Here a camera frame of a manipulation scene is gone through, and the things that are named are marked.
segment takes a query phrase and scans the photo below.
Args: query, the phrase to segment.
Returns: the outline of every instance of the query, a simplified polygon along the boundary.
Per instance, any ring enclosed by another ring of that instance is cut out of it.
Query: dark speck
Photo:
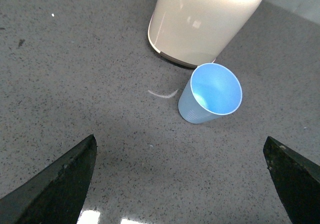
[[[21,47],[24,42],[25,42],[25,39],[20,39],[18,47]]]

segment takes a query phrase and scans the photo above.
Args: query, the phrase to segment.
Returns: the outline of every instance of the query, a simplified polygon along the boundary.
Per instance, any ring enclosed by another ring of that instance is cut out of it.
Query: blue plastic cup
[[[242,101],[237,77],[217,63],[198,66],[179,99],[178,109],[188,122],[199,124],[235,112]]]

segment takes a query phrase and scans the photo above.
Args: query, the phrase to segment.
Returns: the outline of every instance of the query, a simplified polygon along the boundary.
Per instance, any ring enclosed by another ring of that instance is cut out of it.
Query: white appliance
[[[163,57],[187,66],[213,62],[262,0],[157,0],[148,39]]]

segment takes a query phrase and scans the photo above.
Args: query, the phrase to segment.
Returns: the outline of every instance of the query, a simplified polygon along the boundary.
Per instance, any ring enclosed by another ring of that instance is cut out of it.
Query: countertop
[[[191,124],[193,70],[148,41],[156,1],[0,0],[0,197],[94,134],[100,223],[289,224],[263,145],[320,164],[320,26],[263,1],[216,60],[240,108]]]

